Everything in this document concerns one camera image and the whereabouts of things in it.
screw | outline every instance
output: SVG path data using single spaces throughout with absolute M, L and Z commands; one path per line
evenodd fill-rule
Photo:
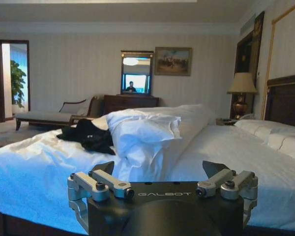
M 207 194 L 206 190 L 204 188 L 197 188 L 196 189 L 196 194 L 200 197 L 200 198 L 204 198 L 205 195 Z
M 105 189 L 105 184 L 103 182 L 97 182 L 96 183 L 96 189 L 97 190 L 104 190 Z
M 228 180 L 225 182 L 225 185 L 229 188 L 234 188 L 235 187 L 235 183 L 232 180 Z
M 125 193 L 124 193 L 124 196 L 126 199 L 132 199 L 133 196 L 134 196 L 134 190 L 132 188 L 127 188 Z

carpet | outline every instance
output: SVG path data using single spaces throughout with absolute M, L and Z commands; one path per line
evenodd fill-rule
M 15 127 L 15 120 L 0 123 L 0 147 L 31 138 L 52 129 L 51 127 L 29 125 L 28 122 L 22 122 L 18 131 L 15 131 Z

painting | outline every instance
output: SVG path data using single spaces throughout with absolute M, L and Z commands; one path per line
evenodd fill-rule
M 191 75 L 192 48 L 155 48 L 155 75 Z

black jacket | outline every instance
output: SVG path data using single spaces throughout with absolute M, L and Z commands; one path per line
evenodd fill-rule
M 79 120 L 76 128 L 66 126 L 61 130 L 62 134 L 57 135 L 59 139 L 78 142 L 88 151 L 115 155 L 110 148 L 114 144 L 109 130 L 96 127 L 88 119 Z

green plant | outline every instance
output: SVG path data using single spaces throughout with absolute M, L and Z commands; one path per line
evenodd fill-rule
M 19 64 L 11 60 L 12 104 L 17 104 L 20 108 L 24 107 L 22 105 L 22 101 L 24 101 L 22 89 L 24 88 L 23 84 L 25 84 L 23 76 L 26 76 L 26 74 L 19 68 Z

